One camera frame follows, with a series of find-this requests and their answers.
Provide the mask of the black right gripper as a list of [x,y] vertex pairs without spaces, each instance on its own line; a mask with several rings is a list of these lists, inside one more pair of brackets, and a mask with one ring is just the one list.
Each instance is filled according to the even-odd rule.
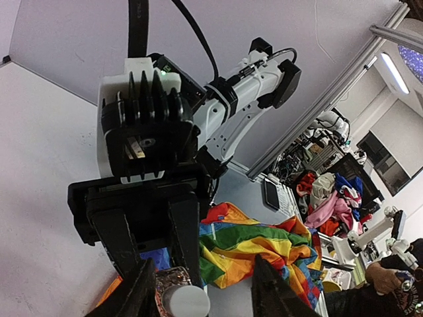
[[134,235],[139,246],[165,246],[171,240],[173,264],[203,287],[199,216],[206,215],[209,186],[201,164],[184,164],[156,180],[125,184],[108,177],[72,183],[67,204],[81,240],[91,246],[101,241],[122,278],[140,262]]

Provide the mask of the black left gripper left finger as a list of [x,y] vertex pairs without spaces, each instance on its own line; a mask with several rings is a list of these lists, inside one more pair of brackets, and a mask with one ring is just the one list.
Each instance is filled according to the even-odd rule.
[[131,270],[115,291],[88,317],[156,316],[155,265],[151,258]]

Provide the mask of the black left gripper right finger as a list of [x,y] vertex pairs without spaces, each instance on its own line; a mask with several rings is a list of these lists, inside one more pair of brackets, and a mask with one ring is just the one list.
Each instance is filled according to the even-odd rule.
[[319,316],[260,254],[254,258],[252,310],[253,316],[260,317]]

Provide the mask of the glitter nail polish bottle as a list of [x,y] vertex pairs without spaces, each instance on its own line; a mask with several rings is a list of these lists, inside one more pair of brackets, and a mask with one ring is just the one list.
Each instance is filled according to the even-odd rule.
[[191,279],[187,270],[182,267],[172,267],[155,272],[156,291],[155,302],[159,316],[172,316],[170,312],[163,306],[162,299],[165,291],[172,287],[191,285]]

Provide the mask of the white nail polish cap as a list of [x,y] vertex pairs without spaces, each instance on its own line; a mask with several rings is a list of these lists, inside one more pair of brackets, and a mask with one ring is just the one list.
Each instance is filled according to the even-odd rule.
[[210,311],[208,294],[194,285],[175,285],[168,288],[162,297],[165,310],[176,317],[204,317]]

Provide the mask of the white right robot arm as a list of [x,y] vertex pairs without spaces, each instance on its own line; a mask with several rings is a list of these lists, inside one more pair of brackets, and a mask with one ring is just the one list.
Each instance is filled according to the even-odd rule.
[[295,92],[301,71],[289,53],[256,38],[228,77],[205,86],[159,53],[103,78],[100,178],[71,184],[67,202],[82,241],[100,242],[121,277],[145,265],[142,252],[166,248],[200,285],[200,221],[247,131]]

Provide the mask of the bystander hand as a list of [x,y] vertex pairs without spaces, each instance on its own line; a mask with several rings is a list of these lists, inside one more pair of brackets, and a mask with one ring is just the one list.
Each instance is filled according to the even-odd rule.
[[380,262],[373,262],[365,271],[365,279],[372,284],[379,295],[387,295],[400,289],[402,281],[397,277],[396,269],[386,269]]

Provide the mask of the rainbow coloured sleeve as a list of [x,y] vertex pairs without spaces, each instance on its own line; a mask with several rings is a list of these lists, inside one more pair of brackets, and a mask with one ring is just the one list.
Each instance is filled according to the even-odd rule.
[[232,203],[212,207],[199,227],[200,276],[203,285],[225,289],[253,274],[261,256],[308,306],[315,308],[323,290],[322,250],[315,229],[293,216],[266,225]]

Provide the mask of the black smartphone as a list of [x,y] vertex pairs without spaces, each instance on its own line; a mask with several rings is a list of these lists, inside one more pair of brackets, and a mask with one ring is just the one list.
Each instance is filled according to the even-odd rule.
[[277,187],[273,182],[268,180],[264,181],[264,200],[271,208],[275,210],[280,208]]

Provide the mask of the pile of colourful clothes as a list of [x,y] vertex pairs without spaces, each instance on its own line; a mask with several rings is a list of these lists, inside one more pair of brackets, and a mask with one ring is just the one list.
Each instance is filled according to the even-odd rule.
[[306,172],[294,184],[294,194],[305,226],[329,237],[363,234],[384,200],[379,190],[366,188],[363,178],[331,172]]

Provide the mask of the aluminium frame post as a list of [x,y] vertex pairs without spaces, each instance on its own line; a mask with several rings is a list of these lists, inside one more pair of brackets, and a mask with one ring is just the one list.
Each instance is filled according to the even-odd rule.
[[327,89],[312,103],[309,110],[301,115],[288,132],[284,133],[253,166],[248,170],[246,176],[250,180],[255,180],[258,175],[273,162],[278,155],[283,152],[296,138],[301,134],[311,122],[324,110],[335,105],[341,96],[343,96],[352,84],[359,79],[366,66],[372,65],[373,57],[385,43],[379,35],[373,35],[365,45],[359,50],[354,59],[347,64],[346,68],[339,76],[328,86]]

